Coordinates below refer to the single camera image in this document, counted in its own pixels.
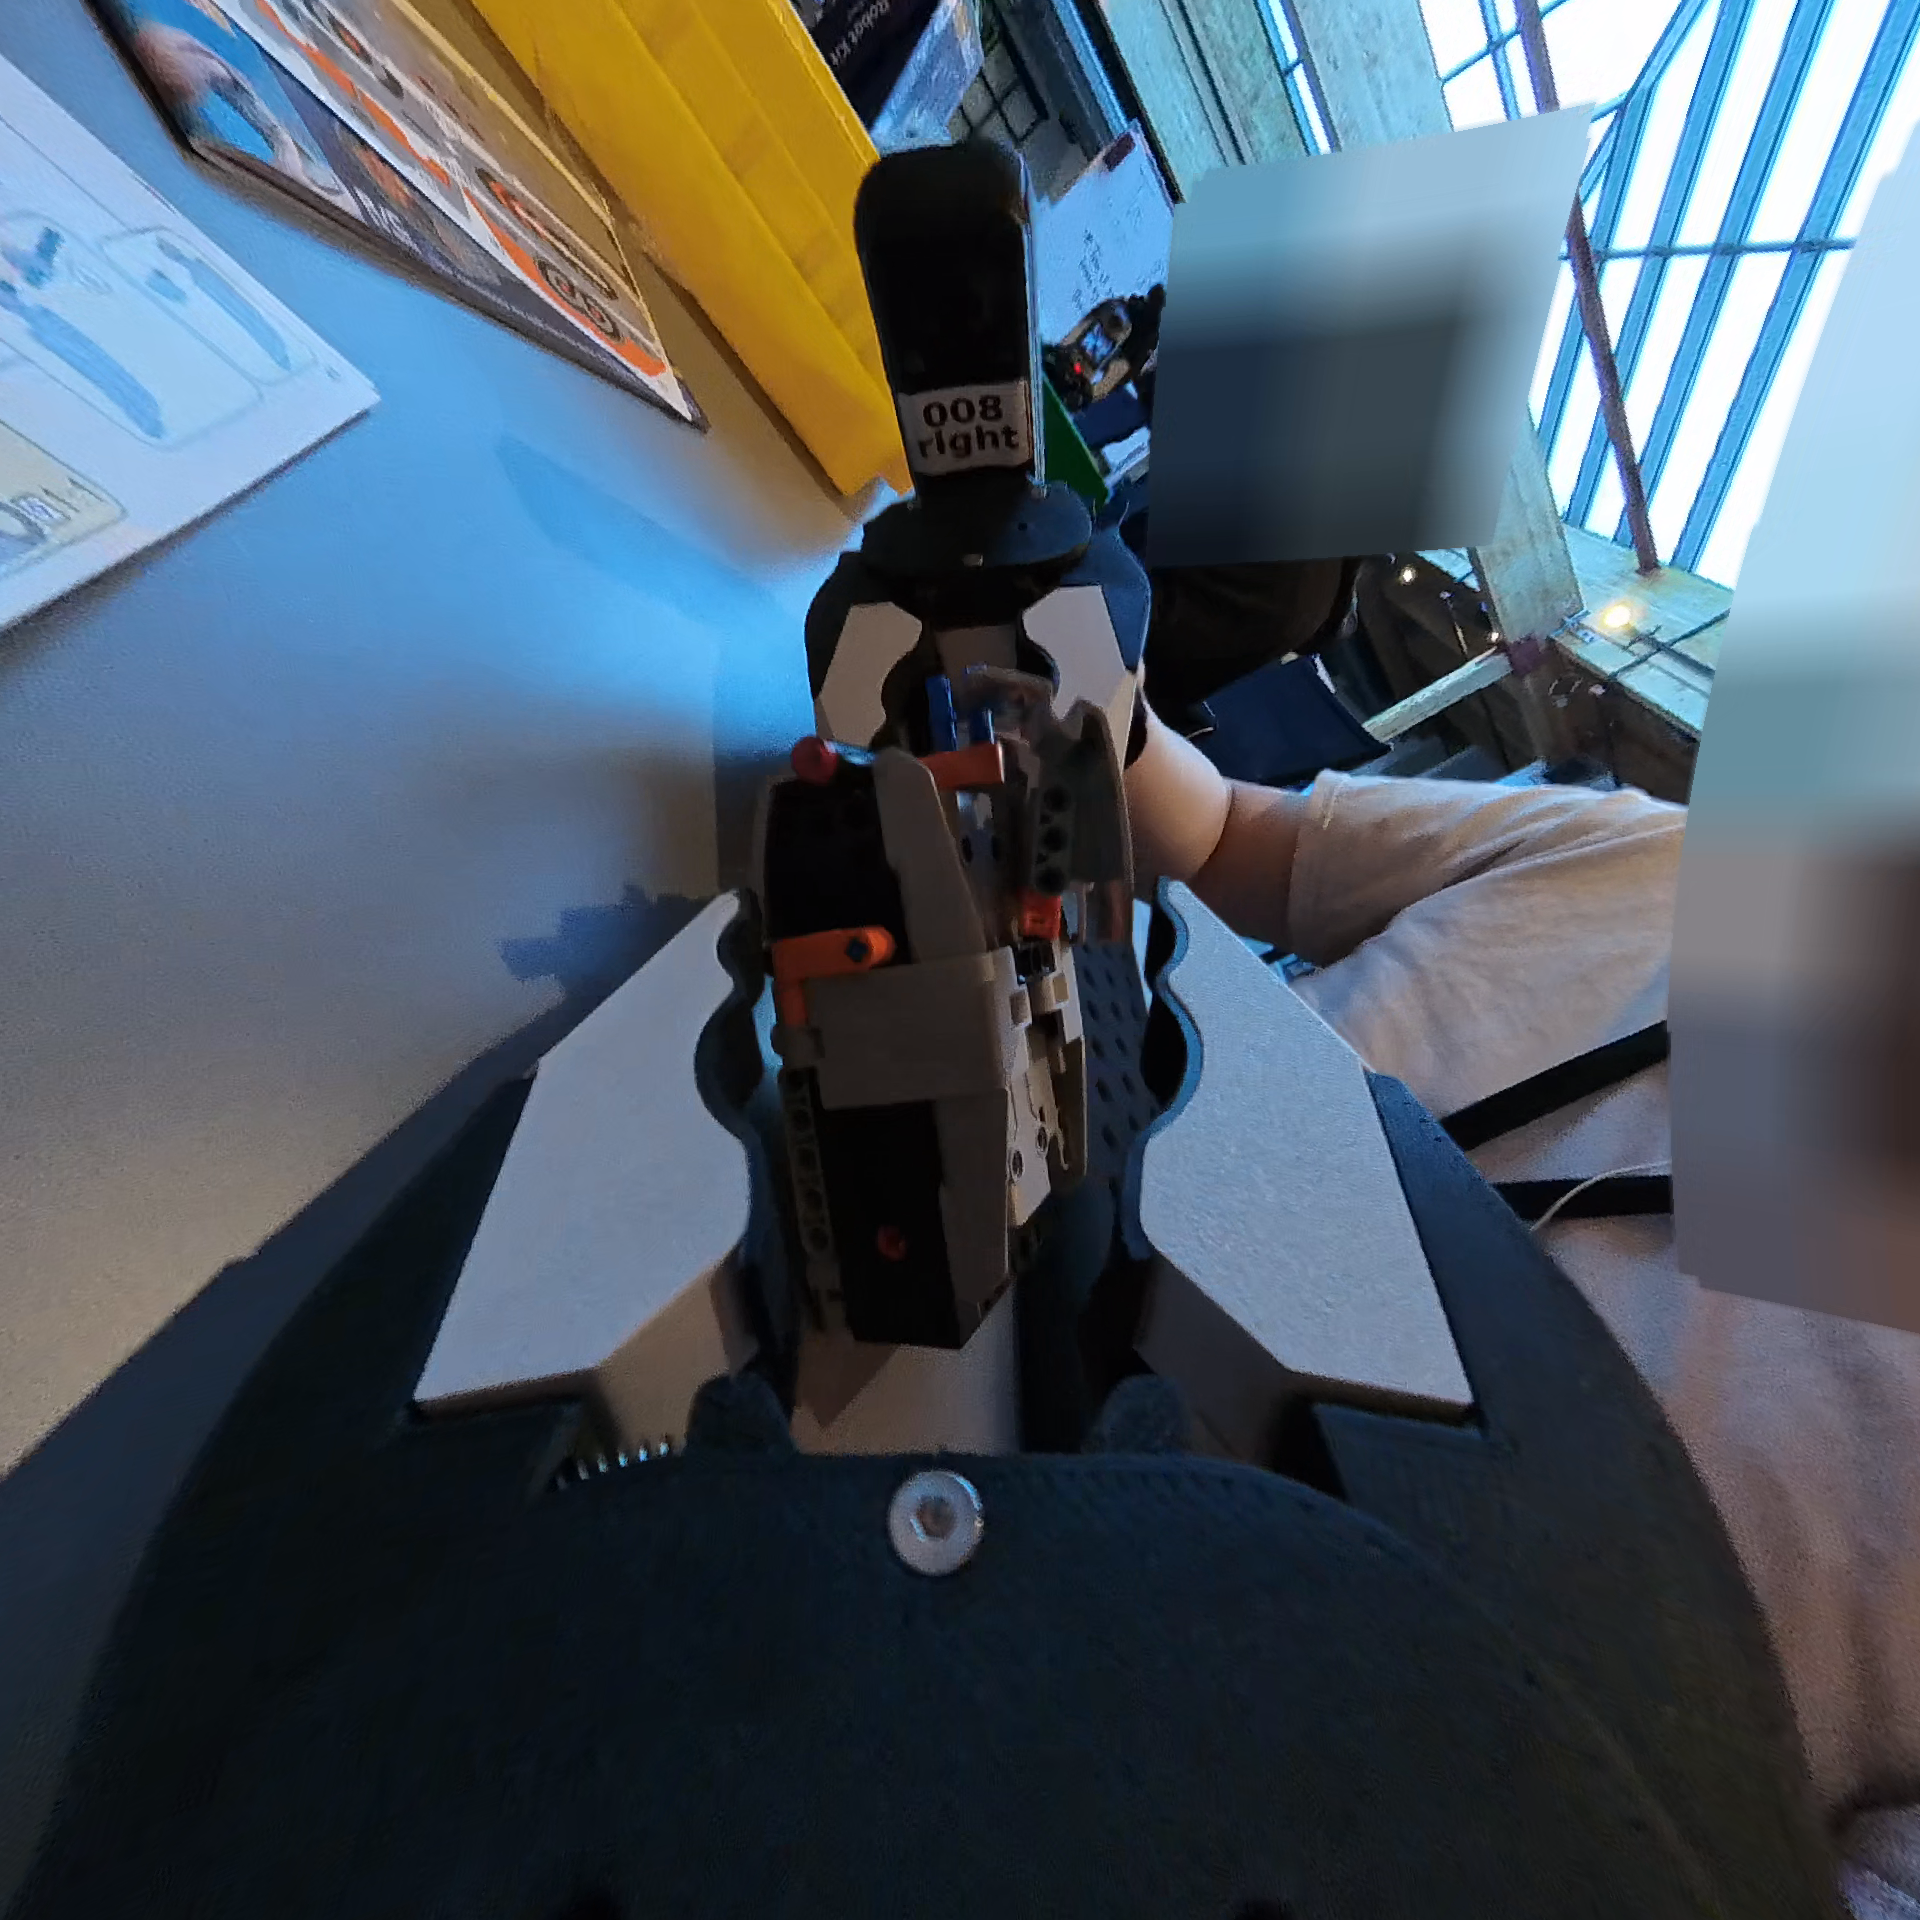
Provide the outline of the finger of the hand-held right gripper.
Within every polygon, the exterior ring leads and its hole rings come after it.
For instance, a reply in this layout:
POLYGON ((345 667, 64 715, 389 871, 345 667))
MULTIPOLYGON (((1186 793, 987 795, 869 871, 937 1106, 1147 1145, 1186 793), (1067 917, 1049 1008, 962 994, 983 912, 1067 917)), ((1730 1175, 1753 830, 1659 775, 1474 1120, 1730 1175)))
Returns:
POLYGON ((853 606, 832 640, 823 686, 814 695, 818 734, 869 750, 891 727, 882 688, 921 642, 921 619, 894 603, 853 606))
POLYGON ((1102 713, 1109 761, 1125 782, 1141 677, 1125 663, 1102 590, 1056 590, 1031 608, 1031 642, 1054 672, 1051 709, 1067 738, 1081 738, 1088 715, 1102 713))

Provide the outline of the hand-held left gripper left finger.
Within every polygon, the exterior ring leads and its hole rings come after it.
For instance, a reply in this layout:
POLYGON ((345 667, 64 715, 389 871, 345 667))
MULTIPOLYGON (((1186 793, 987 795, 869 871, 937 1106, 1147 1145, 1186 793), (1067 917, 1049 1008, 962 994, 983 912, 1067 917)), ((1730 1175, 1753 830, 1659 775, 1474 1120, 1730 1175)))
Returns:
POLYGON ((713 898, 535 1067, 416 1381, 427 1417, 583 1406, 592 1449, 679 1449, 699 1390, 795 1328, 754 1118, 759 928, 713 898))

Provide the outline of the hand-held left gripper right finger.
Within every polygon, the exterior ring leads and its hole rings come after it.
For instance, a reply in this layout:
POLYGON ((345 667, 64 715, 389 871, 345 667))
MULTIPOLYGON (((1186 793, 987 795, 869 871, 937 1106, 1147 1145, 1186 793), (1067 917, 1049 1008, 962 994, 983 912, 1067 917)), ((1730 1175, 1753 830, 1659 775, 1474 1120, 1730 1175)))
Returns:
POLYGON ((1296 1408, 1456 1424, 1472 1387, 1358 1051, 1195 891, 1159 889, 1182 1081, 1143 1141, 1136 1349, 1218 1454, 1296 1408))

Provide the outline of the grey building block robot model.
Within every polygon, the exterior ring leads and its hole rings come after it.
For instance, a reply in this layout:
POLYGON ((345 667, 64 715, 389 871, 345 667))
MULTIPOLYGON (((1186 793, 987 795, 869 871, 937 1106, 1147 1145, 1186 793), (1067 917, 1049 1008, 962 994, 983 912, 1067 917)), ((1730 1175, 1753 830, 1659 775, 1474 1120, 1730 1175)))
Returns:
POLYGON ((757 910, 811 1317, 960 1351, 1088 1177, 1083 962, 1131 935, 1125 722, 1058 679, 923 681, 871 743, 805 736, 757 910))

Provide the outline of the person's right forearm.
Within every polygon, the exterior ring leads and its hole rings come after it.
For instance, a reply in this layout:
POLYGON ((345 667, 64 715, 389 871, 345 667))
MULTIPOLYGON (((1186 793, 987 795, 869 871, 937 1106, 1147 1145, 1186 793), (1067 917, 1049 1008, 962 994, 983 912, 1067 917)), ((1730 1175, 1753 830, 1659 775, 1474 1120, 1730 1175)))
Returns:
POLYGON ((1122 786, 1138 887, 1177 880, 1239 937, 1317 967, 1298 901, 1312 795, 1237 782, 1136 702, 1122 786))

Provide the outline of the green plastic bin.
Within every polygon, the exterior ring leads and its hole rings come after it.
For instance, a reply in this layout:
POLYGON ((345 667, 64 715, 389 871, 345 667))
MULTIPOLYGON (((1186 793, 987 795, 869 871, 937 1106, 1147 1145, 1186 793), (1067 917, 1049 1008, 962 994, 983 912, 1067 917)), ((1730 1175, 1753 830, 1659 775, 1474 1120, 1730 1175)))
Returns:
POLYGON ((1086 443, 1065 400, 1040 375, 1040 457, 1049 485, 1079 494, 1097 517, 1109 507, 1111 485, 1097 453, 1086 443))

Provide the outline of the yellow plastic bin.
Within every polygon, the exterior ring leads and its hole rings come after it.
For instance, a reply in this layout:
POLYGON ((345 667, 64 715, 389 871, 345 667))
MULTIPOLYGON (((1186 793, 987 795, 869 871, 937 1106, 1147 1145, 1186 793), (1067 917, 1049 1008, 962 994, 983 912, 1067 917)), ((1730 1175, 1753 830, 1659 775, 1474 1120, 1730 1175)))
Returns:
POLYGON ((912 489, 857 190, 875 146, 786 2, 478 2, 491 34, 843 494, 912 489))

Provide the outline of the dark robot kit box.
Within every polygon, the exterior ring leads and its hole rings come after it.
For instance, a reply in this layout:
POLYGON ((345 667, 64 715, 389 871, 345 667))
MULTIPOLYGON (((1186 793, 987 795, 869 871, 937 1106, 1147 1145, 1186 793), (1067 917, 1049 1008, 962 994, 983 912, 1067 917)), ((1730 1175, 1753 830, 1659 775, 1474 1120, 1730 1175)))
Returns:
POLYGON ((971 2, 795 2, 880 153, 949 144, 983 48, 971 2))

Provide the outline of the sticker sheet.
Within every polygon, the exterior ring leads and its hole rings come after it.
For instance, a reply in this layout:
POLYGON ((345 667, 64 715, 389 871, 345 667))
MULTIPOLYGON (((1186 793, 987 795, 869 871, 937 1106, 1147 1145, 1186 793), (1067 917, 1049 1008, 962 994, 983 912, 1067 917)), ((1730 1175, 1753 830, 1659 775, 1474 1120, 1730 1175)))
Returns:
POLYGON ((229 2, 283 78, 448 217, 613 382, 697 416, 610 203, 487 55, 462 5, 229 2))

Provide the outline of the open instruction booklet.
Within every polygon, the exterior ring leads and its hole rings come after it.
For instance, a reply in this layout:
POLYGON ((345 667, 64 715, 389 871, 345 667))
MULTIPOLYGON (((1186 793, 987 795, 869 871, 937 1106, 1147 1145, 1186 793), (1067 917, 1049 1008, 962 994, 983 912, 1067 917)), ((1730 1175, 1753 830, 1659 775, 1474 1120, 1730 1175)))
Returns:
POLYGON ((2 62, 2 626, 377 407, 315 329, 2 62))

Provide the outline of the small blue booklet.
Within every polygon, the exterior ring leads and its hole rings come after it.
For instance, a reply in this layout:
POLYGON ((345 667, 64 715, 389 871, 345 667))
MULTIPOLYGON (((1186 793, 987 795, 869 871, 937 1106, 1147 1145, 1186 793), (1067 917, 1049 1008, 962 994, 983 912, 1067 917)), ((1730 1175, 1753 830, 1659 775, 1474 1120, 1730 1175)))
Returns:
MULTIPOLYGON (((407 181, 389 176, 379 158, 368 155, 354 135, 331 126, 329 114, 233 27, 222 5, 229 2, 94 5, 94 14, 139 73, 155 107, 194 155, 279 190, 405 277, 457 299, 571 366, 603 377, 658 411, 706 430, 706 414, 679 373, 679 384, 697 411, 693 421, 613 382, 587 361, 583 347, 567 345, 558 322, 539 318, 533 299, 514 290, 507 274, 491 265, 475 242, 427 206, 407 181)), ((475 23, 473 27, 480 48, 498 57, 507 73, 505 55, 487 50, 475 23)), ((610 203, 585 160, 537 107, 533 85, 510 75, 507 80, 528 89, 551 137, 610 203)), ((622 219, 617 215, 615 219, 633 270, 638 254, 629 249, 622 219)))

